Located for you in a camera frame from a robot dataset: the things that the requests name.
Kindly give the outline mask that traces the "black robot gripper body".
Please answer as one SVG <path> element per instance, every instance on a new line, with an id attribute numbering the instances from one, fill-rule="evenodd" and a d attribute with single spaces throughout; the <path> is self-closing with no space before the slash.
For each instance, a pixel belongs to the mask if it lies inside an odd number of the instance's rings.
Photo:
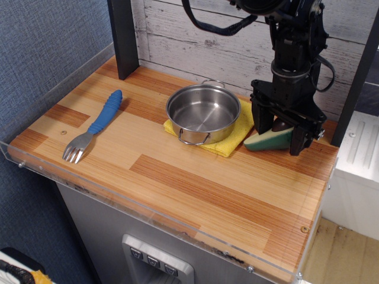
<path id="1" fill-rule="evenodd" d="M 323 124 L 325 114 L 314 102 L 313 96 L 317 89 L 319 75 L 305 75 L 301 79 L 273 77 L 272 82 L 253 80 L 252 102 L 273 105 L 271 112 L 292 127 L 298 126 L 305 120 L 314 123 L 314 138 L 324 135 Z"/>

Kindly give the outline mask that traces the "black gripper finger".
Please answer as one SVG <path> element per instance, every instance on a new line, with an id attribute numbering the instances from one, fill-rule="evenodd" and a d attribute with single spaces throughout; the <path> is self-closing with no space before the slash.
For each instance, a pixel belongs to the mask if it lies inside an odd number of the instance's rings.
<path id="1" fill-rule="evenodd" d="M 290 154 L 298 156 L 305 148 L 310 147 L 314 139 L 314 123 L 308 120 L 295 126 L 293 129 Z"/>
<path id="2" fill-rule="evenodd" d="M 252 102 L 252 115 L 255 123 L 255 129 L 258 134 L 263 134 L 272 128 L 274 114 L 271 112 L 273 105 L 259 104 Z"/>

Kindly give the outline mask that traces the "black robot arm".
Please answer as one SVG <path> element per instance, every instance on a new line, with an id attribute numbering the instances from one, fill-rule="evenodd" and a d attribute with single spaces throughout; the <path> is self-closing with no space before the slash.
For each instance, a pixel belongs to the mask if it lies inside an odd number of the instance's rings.
<path id="1" fill-rule="evenodd" d="M 250 96 L 258 134 L 280 126 L 292 129 L 290 154 L 297 156 L 323 137 L 326 116 L 314 102 L 327 47 L 321 1 L 231 1 L 269 25 L 274 59 L 272 82 L 253 80 Z"/>

